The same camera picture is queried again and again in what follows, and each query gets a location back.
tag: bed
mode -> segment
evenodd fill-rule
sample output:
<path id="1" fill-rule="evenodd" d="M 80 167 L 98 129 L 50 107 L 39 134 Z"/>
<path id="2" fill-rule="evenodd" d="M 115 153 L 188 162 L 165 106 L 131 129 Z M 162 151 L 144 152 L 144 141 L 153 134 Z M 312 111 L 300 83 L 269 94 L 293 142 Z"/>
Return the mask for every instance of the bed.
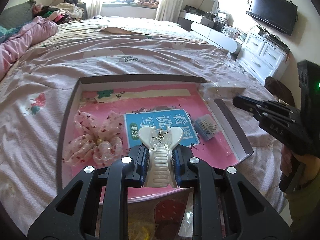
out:
<path id="1" fill-rule="evenodd" d="M 104 18 L 59 25 L 56 35 L 28 49 L 0 83 L 0 201 L 20 230 L 26 234 L 57 195 L 63 114 L 77 79 L 93 75 L 183 74 L 213 82 L 221 90 L 215 96 L 224 99 L 255 152 L 237 168 L 280 212 L 285 206 L 278 188 L 282 145 L 232 104 L 239 87 L 252 98 L 273 96 L 226 57 L 226 50 L 197 40 L 177 25 L 162 23 L 172 30 L 170 35 L 98 31 L 109 26 L 108 20 L 112 22 Z M 30 100 L 40 94 L 43 107 L 33 111 Z"/>

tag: black bird silhouette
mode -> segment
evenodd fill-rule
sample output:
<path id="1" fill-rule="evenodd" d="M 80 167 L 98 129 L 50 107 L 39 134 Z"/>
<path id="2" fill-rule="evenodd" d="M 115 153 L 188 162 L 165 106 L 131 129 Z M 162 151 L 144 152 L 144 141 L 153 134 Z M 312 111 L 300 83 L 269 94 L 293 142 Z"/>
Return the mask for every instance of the black bird silhouette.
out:
<path id="1" fill-rule="evenodd" d="M 195 145 L 196 145 L 195 143 L 191 143 L 191 149 L 194 148 L 194 149 L 198 150 L 198 149 L 195 147 Z"/>

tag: window sill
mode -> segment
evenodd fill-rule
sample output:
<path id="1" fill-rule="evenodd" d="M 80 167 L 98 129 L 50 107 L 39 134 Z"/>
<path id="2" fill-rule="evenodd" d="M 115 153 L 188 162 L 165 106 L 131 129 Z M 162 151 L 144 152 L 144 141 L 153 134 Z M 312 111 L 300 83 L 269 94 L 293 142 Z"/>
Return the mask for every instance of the window sill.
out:
<path id="1" fill-rule="evenodd" d="M 125 2 L 104 2 L 102 4 L 102 7 L 122 7 L 122 6 L 130 6 L 130 7 L 141 7 L 141 8 L 147 8 L 147 9 L 153 9 L 156 10 L 157 8 L 150 8 L 147 6 L 138 5 L 136 3 L 125 3 Z"/>

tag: silver screw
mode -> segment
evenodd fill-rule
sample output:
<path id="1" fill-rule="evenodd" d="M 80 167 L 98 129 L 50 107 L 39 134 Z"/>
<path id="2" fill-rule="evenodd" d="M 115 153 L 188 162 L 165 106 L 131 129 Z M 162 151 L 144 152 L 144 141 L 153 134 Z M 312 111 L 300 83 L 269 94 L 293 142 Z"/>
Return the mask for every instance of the silver screw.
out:
<path id="1" fill-rule="evenodd" d="M 196 158 L 196 157 L 192 157 L 192 158 L 190 158 L 190 162 L 193 163 L 193 164 L 197 164 L 197 163 L 200 162 L 200 160 L 198 158 Z"/>
<path id="2" fill-rule="evenodd" d="M 235 174 L 237 172 L 237 169 L 235 167 L 229 167 L 229 168 L 227 168 L 227 172 L 229 172 L 231 174 Z"/>
<path id="3" fill-rule="evenodd" d="M 92 167 L 92 166 L 87 166 L 84 168 L 85 173 L 91 173 L 93 171 L 94 171 L 94 167 Z"/>
<path id="4" fill-rule="evenodd" d="M 132 161 L 132 158 L 129 157 L 129 156 L 123 157 L 123 158 L 121 159 L 121 162 L 122 162 L 122 163 L 130 163 L 131 161 Z"/>

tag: television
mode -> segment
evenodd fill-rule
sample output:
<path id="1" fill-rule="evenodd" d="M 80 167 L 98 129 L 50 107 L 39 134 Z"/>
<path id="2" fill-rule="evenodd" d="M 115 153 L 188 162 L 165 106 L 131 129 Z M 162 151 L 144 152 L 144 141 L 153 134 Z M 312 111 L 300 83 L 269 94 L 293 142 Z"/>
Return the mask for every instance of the television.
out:
<path id="1" fill-rule="evenodd" d="M 287 0 L 252 0 L 246 14 L 281 33 L 292 34 L 298 7 Z"/>

